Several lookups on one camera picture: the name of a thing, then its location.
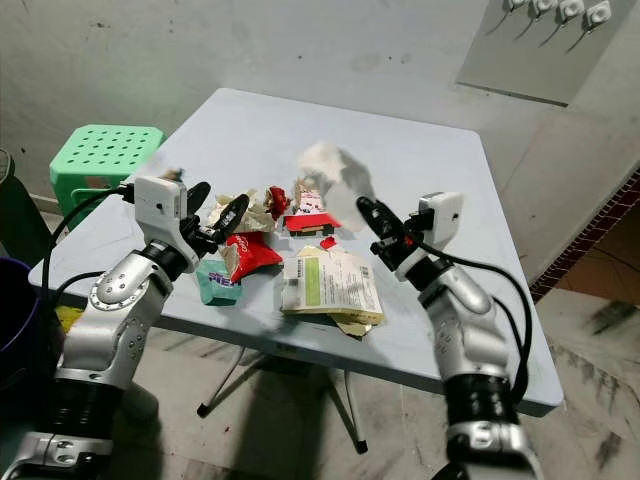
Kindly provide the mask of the light blue folding table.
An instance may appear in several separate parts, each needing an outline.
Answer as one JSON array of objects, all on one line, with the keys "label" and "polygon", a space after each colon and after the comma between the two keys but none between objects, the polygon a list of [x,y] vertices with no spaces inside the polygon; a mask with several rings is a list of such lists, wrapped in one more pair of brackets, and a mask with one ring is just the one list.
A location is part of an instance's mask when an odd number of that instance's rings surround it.
[{"label": "light blue folding table", "polygon": [[[300,175],[298,156],[320,141],[360,160],[371,172],[376,196],[398,218],[428,193],[460,192],[460,229],[445,250],[502,268],[498,275],[475,271],[474,280],[502,298],[513,315],[521,314],[527,284],[508,282],[508,275],[520,275],[522,268],[475,132],[221,88],[163,143],[157,157],[169,168],[183,169],[189,183],[206,180],[215,195],[238,195],[269,186],[291,188]],[[279,276],[270,273],[247,276],[241,300],[230,307],[205,305],[195,279],[184,275],[157,326],[442,393],[419,293],[372,255],[369,230],[342,229],[337,238],[340,247],[369,262],[387,315],[362,340],[316,317],[285,317]]]}]

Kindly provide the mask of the crumpled beige paper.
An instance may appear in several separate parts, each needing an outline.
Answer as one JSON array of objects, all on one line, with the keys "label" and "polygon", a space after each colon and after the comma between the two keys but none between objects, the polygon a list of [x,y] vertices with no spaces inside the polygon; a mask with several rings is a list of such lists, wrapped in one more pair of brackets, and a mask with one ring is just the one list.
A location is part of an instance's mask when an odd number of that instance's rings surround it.
[{"label": "crumpled beige paper", "polygon": [[[265,196],[257,192],[256,189],[247,189],[246,192],[243,192],[243,196],[248,198],[248,202],[246,210],[239,215],[239,223],[234,229],[234,233],[271,232],[271,230],[274,230],[275,221],[268,210],[268,206],[265,205]],[[238,195],[216,196],[215,205],[212,207],[209,216],[207,216],[205,227],[214,230],[218,229],[220,215],[238,197]]]}]

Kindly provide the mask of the tan paper packet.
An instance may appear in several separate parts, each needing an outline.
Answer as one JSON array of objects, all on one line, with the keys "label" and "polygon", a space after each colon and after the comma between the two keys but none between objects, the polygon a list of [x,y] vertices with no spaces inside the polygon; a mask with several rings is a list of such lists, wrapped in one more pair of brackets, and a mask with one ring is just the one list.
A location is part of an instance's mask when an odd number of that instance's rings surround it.
[{"label": "tan paper packet", "polygon": [[357,340],[364,338],[375,326],[383,324],[385,320],[384,314],[364,311],[334,312],[328,316],[344,334]]}]

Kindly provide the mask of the dark purple rubbish bin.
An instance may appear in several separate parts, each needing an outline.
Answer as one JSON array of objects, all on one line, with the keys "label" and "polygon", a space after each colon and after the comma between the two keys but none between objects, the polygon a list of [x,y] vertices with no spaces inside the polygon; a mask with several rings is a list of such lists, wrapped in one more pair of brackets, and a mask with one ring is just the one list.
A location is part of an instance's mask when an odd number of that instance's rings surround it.
[{"label": "dark purple rubbish bin", "polygon": [[0,257],[0,392],[40,371],[49,352],[40,296],[28,283],[29,271],[26,262]]}]

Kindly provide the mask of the crumpled red foil wrapper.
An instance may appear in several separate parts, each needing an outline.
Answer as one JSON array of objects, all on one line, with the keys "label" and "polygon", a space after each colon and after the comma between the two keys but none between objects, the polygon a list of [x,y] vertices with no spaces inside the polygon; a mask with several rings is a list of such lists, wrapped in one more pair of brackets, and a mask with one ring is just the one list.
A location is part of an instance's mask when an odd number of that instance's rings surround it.
[{"label": "crumpled red foil wrapper", "polygon": [[278,220],[280,216],[285,214],[291,200],[289,200],[287,193],[279,186],[270,186],[264,200],[266,210],[271,215],[271,219]]}]

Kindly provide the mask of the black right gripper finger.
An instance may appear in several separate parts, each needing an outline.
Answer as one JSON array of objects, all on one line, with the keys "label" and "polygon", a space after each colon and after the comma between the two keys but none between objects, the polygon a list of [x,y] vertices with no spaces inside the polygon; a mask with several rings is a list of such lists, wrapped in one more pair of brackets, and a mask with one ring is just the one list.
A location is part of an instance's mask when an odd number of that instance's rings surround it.
[{"label": "black right gripper finger", "polygon": [[389,241],[389,210],[384,202],[375,198],[357,198],[356,206],[367,227],[378,238],[378,243],[387,243]]},{"label": "black right gripper finger", "polygon": [[376,198],[364,198],[364,220],[372,233],[379,239],[403,239],[404,228],[401,219],[384,202]]}]

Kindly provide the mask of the white green printed packet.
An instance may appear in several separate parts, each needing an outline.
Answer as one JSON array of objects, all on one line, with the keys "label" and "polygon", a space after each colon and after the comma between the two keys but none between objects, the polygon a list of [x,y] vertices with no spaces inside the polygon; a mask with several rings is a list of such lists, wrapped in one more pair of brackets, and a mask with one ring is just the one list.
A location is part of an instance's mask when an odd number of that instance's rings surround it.
[{"label": "white green printed packet", "polygon": [[284,259],[280,297],[284,314],[344,314],[372,325],[385,317],[369,262],[343,250],[305,247]]}]

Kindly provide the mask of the dark green chair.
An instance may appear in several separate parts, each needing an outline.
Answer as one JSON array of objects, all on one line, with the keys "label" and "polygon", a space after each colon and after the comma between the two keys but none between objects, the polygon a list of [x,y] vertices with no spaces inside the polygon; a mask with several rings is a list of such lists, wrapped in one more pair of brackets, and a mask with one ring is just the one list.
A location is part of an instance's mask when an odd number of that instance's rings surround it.
[{"label": "dark green chair", "polygon": [[17,177],[13,156],[4,148],[3,179],[0,183],[1,246],[10,259],[33,268],[50,250],[51,232],[36,202]]}]

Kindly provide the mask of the grey wall panel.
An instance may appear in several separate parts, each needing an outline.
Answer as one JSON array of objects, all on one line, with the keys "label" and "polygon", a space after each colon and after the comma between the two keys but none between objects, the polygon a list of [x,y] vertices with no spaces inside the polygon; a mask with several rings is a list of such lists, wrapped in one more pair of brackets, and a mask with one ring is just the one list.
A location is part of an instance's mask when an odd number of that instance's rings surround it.
[{"label": "grey wall panel", "polygon": [[530,1],[506,12],[486,0],[483,20],[454,82],[517,99],[571,104],[640,0],[611,0],[612,18],[585,29],[582,14],[559,23],[557,8],[535,15]]}]

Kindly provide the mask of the yellow wrapper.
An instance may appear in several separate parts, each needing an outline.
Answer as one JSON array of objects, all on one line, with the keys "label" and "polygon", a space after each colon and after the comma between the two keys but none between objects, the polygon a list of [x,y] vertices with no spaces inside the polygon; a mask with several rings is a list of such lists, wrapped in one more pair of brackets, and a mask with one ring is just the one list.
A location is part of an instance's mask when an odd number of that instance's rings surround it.
[{"label": "yellow wrapper", "polygon": [[67,334],[84,314],[83,308],[63,305],[56,306],[54,312],[63,334]]}]

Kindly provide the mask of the red snack wrapper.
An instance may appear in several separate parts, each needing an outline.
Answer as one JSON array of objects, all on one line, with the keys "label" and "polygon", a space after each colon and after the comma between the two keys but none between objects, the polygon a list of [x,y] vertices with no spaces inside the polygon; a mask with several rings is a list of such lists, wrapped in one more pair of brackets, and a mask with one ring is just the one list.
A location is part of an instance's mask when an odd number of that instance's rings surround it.
[{"label": "red snack wrapper", "polygon": [[221,247],[220,255],[227,266],[230,282],[236,284],[253,271],[283,262],[283,257],[266,242],[266,233],[260,230],[232,234]]}]

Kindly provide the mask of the red white torn carton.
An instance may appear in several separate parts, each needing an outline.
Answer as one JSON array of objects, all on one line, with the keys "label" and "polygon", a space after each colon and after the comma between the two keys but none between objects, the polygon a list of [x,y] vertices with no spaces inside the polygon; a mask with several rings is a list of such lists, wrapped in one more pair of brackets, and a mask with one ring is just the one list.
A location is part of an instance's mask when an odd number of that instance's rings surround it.
[{"label": "red white torn carton", "polygon": [[293,211],[284,215],[283,224],[289,236],[332,236],[342,224],[325,209],[323,196],[310,179],[294,183]]}]

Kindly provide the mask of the green plastic stool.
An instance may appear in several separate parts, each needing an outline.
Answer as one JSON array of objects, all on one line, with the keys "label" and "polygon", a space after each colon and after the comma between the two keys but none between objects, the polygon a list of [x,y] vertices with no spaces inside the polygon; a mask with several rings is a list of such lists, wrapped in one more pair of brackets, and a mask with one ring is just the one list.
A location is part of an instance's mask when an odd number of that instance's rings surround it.
[{"label": "green plastic stool", "polygon": [[148,125],[82,125],[56,152],[50,182],[60,207],[68,210],[101,189],[118,186],[146,164],[164,141]]}]

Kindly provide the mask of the crumpled white tissue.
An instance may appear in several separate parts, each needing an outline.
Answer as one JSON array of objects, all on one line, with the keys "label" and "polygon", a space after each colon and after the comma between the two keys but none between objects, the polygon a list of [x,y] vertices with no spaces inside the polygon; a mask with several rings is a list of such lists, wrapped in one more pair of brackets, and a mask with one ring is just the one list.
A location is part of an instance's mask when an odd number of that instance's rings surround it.
[{"label": "crumpled white tissue", "polygon": [[351,157],[333,143],[319,142],[307,147],[298,157],[303,182],[321,196],[349,195],[351,187],[346,179],[346,169]]}]

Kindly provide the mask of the teal small carton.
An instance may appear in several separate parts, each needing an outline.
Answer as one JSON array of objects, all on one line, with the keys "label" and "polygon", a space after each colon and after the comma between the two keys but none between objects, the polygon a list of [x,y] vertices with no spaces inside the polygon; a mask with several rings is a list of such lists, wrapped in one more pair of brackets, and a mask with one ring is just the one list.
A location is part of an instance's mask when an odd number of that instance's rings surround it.
[{"label": "teal small carton", "polygon": [[227,265],[221,259],[202,259],[193,276],[204,305],[232,306],[236,305],[242,296],[242,285],[230,280]]}]

